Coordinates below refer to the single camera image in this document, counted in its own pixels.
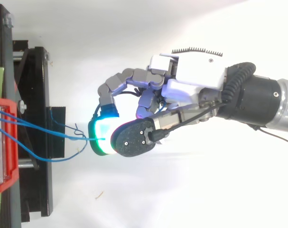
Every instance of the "silver metal cylinder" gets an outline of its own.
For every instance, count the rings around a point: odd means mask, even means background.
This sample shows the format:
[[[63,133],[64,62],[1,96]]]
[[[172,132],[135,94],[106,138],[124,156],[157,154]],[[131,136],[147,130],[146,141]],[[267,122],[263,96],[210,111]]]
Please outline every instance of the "silver metal cylinder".
[[[34,168],[34,165],[30,158],[22,158],[22,159],[19,159],[19,168],[20,169]]]
[[[275,117],[266,124],[267,128],[288,132],[288,80],[280,79],[281,101]]]

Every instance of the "robotic finger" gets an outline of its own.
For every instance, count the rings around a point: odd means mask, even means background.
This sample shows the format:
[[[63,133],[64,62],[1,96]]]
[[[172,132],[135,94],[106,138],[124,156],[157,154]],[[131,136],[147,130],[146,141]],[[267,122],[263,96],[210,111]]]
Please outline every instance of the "robotic finger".
[[[222,53],[192,47],[153,56],[146,70],[125,69],[98,89],[101,114],[89,122],[89,136],[106,140],[90,141],[91,147],[99,155],[140,155],[171,131],[214,116],[288,131],[288,81],[254,71],[252,63],[226,67]],[[118,123],[113,97],[127,84],[141,88],[137,119]],[[156,113],[162,101],[167,110]]]

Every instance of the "bolt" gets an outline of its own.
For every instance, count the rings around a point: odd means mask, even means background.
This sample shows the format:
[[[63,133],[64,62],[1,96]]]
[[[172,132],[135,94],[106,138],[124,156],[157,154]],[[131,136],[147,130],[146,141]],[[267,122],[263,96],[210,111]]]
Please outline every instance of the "bolt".
[[[14,16],[10,13],[7,13],[3,19],[3,24],[10,29],[13,28],[14,27]]]
[[[26,109],[27,109],[27,105],[24,103],[23,100],[21,100],[19,102],[19,111],[20,111],[20,113],[24,114]]]
[[[45,60],[46,61],[50,60],[50,53],[49,52],[45,52]]]

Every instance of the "coiled cable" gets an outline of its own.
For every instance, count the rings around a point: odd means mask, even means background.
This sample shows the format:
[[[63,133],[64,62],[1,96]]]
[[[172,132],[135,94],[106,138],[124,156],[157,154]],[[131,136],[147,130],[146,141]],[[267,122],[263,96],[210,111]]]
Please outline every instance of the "coiled cable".
[[[240,68],[240,70],[226,84],[222,91],[222,102],[230,103],[241,85],[248,80],[256,71],[256,66],[253,63],[245,62],[233,65],[232,67]]]

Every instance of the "white background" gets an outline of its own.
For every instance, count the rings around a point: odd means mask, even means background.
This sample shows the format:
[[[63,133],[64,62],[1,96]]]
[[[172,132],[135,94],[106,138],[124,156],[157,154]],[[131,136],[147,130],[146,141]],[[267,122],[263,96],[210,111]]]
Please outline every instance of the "white background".
[[[13,37],[50,52],[50,103],[84,130],[100,84],[173,48],[221,51],[229,65],[250,61],[258,75],[288,79],[288,0],[0,2],[15,15]],[[135,97],[116,103],[135,118]],[[65,153],[81,147],[66,141]],[[134,158],[87,147],[53,164],[53,197],[52,215],[32,213],[23,228],[288,228],[288,144],[213,118]]]

